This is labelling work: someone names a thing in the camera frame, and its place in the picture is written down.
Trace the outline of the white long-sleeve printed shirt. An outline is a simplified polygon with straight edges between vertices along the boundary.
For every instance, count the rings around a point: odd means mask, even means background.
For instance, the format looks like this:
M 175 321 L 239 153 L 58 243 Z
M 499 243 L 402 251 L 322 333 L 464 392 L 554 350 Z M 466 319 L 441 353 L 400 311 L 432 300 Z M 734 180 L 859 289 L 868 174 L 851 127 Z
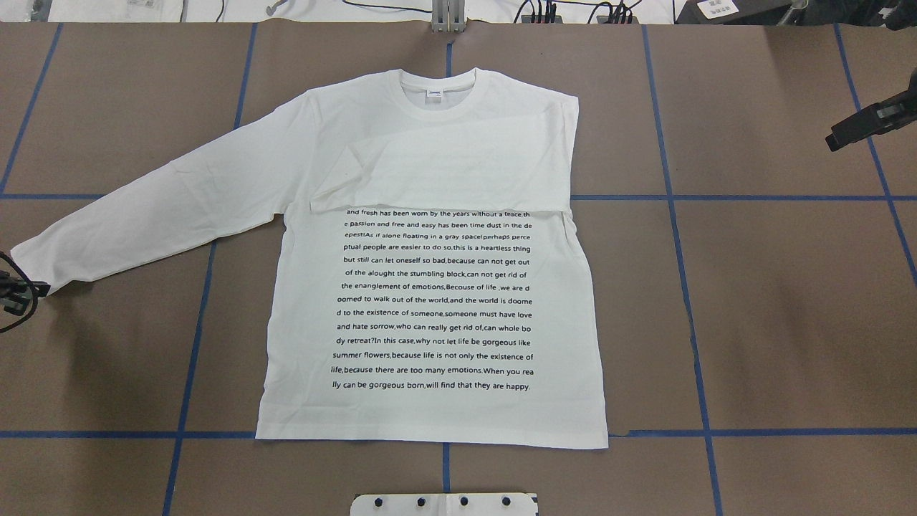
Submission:
M 472 69 L 318 87 L 14 246 L 52 292 L 284 219 L 255 437 L 605 449 L 576 97 Z

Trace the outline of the black box with white label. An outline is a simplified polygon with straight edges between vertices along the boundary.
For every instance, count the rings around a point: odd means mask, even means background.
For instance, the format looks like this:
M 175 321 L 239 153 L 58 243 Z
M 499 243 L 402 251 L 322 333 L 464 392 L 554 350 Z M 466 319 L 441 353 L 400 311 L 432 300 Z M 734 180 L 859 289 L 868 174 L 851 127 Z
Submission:
M 792 1 L 686 1 L 677 25 L 776 25 Z

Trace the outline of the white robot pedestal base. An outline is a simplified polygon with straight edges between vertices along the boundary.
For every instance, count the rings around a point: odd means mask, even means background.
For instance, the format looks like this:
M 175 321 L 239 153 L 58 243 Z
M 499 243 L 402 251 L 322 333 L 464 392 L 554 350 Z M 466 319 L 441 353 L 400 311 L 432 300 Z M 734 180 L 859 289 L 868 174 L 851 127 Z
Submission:
M 350 515 L 538 515 L 536 494 L 523 492 L 367 494 Z

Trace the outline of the aluminium frame post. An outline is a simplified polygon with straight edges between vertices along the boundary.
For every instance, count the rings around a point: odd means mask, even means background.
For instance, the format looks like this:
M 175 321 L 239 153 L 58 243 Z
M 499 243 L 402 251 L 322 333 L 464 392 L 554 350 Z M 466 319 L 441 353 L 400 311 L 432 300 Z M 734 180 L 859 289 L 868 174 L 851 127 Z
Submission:
M 431 2 L 432 32 L 465 32 L 467 27 L 465 6 L 464 0 L 433 0 Z

